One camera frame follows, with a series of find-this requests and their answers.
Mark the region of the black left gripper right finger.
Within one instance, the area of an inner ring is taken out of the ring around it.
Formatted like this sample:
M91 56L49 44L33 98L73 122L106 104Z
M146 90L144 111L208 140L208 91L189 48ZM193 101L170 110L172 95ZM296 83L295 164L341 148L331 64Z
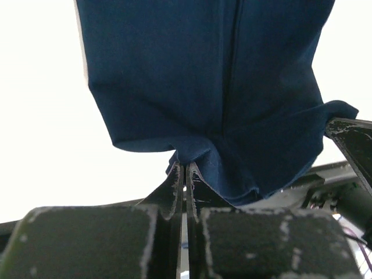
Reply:
M188 229L188 258L190 278L202 274L202 232L199 224L203 208L232 208L232 205L216 193L203 179L196 163L191 163L185 171L186 213Z

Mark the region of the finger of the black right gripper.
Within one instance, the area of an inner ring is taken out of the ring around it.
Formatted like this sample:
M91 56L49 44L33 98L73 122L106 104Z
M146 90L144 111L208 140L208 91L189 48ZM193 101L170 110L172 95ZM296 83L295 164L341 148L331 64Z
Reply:
M371 191L371 121L333 118L326 125L331 138L362 182Z

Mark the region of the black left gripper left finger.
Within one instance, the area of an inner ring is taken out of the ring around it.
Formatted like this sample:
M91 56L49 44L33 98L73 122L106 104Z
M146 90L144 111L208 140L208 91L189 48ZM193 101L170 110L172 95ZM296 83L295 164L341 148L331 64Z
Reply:
M175 162L165 181L136 205L151 217L142 278L180 278L183 179L184 168Z

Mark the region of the navy blue t shirt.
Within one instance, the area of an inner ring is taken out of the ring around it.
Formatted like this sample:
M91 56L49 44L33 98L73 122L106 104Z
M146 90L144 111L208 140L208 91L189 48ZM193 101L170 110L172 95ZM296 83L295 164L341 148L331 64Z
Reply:
M312 62L333 1L76 1L88 87L112 144L173 151L235 206L304 175L326 124Z

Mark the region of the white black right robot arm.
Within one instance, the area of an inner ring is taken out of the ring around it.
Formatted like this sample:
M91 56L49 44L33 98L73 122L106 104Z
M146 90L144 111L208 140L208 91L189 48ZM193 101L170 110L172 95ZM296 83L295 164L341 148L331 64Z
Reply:
M307 186L303 209L338 213L362 233L371 247L371 122L333 118L325 129L345 161L313 167L296 182Z

